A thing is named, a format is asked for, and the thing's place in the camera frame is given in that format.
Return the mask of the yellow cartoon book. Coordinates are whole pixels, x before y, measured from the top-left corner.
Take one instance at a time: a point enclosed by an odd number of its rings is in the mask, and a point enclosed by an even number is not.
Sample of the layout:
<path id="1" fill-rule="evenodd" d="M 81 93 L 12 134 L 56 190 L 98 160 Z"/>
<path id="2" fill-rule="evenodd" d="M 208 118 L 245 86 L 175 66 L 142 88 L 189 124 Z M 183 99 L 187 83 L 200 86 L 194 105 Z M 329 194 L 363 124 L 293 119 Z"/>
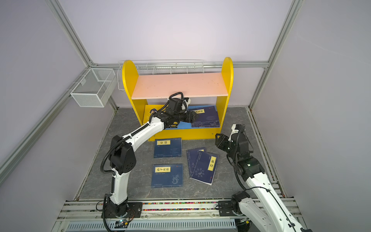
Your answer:
<path id="1" fill-rule="evenodd" d="M 145 106 L 145 111 L 144 111 L 143 124 L 146 124 L 149 121 L 149 117 L 150 117 L 151 111 L 153 109 L 159 110 L 162 107 L 163 107 L 163 105 L 146 105 Z"/>

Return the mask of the blue book lowest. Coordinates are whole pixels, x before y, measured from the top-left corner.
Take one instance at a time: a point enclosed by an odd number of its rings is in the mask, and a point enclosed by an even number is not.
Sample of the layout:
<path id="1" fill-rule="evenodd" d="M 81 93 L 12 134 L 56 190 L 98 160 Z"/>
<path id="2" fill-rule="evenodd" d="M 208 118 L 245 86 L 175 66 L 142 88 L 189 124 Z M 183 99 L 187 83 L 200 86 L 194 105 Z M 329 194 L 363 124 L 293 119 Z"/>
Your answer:
<path id="1" fill-rule="evenodd" d="M 191 177 L 193 174 L 193 171 L 194 171 L 194 168 L 195 168 L 198 156 L 199 156 L 199 151 L 207 151 L 207 148 L 200 147 L 200 148 L 189 149 L 186 151 L 189 177 Z"/>

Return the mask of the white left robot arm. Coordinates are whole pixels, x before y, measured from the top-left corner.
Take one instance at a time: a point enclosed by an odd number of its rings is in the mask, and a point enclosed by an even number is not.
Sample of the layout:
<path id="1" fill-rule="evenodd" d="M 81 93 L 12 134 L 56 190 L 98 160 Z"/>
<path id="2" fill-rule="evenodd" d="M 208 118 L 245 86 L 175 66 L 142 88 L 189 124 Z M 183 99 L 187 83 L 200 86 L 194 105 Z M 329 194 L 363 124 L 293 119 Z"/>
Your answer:
<path id="1" fill-rule="evenodd" d="M 104 156 L 100 171 L 112 176 L 111 192 L 105 195 L 105 203 L 122 206 L 128 200 L 128 178 L 136 165 L 135 151 L 157 133 L 180 122 L 191 123 L 197 113 L 188 109 L 190 98 L 181 92 L 171 95 L 165 105 L 150 114 L 148 122 L 122 137 L 113 138 L 113 144 Z"/>

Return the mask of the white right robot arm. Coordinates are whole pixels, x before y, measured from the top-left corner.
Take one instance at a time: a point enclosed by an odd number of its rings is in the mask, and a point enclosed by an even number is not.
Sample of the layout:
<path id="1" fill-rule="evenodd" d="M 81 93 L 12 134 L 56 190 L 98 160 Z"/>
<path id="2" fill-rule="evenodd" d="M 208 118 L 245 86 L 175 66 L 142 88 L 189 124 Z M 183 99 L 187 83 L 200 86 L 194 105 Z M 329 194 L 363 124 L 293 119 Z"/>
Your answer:
<path id="1" fill-rule="evenodd" d="M 232 196 L 231 203 L 236 214 L 244 215 L 261 232 L 310 232 L 287 209 L 280 199 L 260 162 L 249 149 L 249 141 L 243 132 L 230 136 L 215 135 L 215 145 L 226 152 L 236 179 L 243 191 Z"/>

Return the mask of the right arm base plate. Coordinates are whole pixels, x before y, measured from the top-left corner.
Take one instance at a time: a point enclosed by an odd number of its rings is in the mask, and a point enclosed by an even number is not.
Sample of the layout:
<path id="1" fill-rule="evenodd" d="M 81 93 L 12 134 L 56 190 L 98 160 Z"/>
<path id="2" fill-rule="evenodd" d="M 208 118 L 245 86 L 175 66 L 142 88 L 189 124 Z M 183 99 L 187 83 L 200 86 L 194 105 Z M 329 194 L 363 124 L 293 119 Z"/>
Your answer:
<path id="1" fill-rule="evenodd" d="M 257 216 L 260 209 L 250 198 L 219 201 L 215 208 L 219 211 L 219 215 L 223 217 L 244 216 L 248 218 Z"/>

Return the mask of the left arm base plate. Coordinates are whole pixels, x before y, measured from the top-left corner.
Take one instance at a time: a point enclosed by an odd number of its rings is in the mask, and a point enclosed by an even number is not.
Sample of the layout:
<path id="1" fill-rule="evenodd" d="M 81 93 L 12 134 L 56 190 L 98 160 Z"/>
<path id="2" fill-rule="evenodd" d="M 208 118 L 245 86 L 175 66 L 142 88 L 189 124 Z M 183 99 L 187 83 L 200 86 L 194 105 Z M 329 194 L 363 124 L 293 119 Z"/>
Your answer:
<path id="1" fill-rule="evenodd" d="M 142 202 L 123 202 L 120 205 L 109 202 L 103 209 L 103 214 L 105 218 L 139 218 L 142 208 Z"/>

